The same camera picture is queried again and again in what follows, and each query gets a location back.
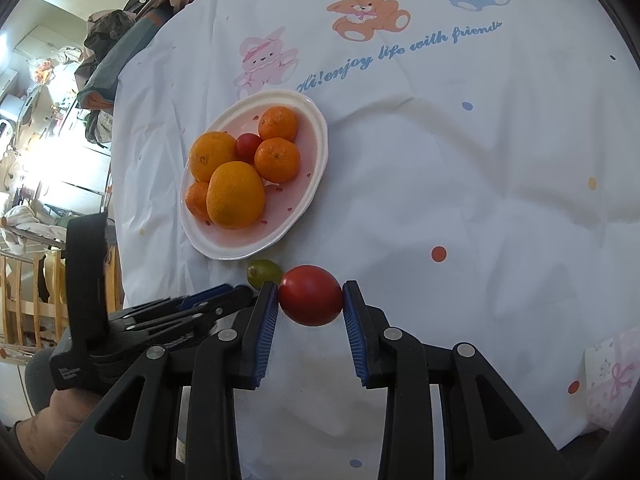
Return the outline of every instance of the white tablecloth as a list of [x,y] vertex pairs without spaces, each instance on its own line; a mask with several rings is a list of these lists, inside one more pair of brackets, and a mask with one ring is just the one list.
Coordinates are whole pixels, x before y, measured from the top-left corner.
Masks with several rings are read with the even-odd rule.
[[[586,427],[584,388],[567,393],[582,352],[640,322],[638,67],[597,0],[384,1],[404,18],[382,0],[196,0],[127,65],[113,201],[129,303],[244,283],[247,262],[191,247],[178,188],[191,143],[254,91],[240,76],[289,51],[292,72],[254,82],[312,98],[330,156],[260,256],[358,280],[423,342],[475,344],[563,446]],[[360,387],[342,318],[280,316],[267,377],[236,402],[247,476],[376,477],[385,393]]]

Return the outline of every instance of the cherry tomato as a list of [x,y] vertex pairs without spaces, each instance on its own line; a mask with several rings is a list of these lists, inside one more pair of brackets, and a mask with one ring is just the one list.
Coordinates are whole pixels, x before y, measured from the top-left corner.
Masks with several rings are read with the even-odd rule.
[[236,155],[247,164],[254,163],[255,151],[262,139],[255,134],[242,134],[236,139]]
[[287,271],[278,289],[280,306],[296,323],[321,326],[342,310],[342,289],[326,270],[302,265]]

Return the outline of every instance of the human hand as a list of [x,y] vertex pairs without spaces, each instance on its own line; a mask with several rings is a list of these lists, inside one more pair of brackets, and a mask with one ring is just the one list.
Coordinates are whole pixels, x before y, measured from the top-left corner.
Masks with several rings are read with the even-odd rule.
[[18,442],[31,463],[47,472],[99,401],[98,394],[80,388],[55,390],[48,408],[16,426]]

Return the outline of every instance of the white plate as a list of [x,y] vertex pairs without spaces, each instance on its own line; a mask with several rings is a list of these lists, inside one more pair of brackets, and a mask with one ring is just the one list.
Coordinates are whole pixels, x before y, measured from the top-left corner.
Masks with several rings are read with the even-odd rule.
[[258,118],[272,106],[283,105],[298,117],[295,144],[300,151],[298,176],[281,186],[266,186],[266,205],[260,219],[249,227],[226,230],[197,220],[184,196],[195,182],[188,165],[180,186],[180,218],[191,245],[213,260],[241,260],[280,240],[309,207],[324,173],[329,147],[326,121],[314,102],[291,90],[267,90],[238,101],[218,117],[207,132],[228,132],[234,138],[258,131]]

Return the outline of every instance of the pink teddy bear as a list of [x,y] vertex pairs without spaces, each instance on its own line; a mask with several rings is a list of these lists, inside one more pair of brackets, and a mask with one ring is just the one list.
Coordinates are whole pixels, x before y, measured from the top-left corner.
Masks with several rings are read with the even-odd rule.
[[280,36],[284,30],[284,27],[280,27],[266,38],[246,38],[240,44],[244,73],[234,81],[238,87],[238,99],[259,92],[266,83],[284,83],[296,69],[300,62],[298,50],[292,48],[282,51],[284,44]]

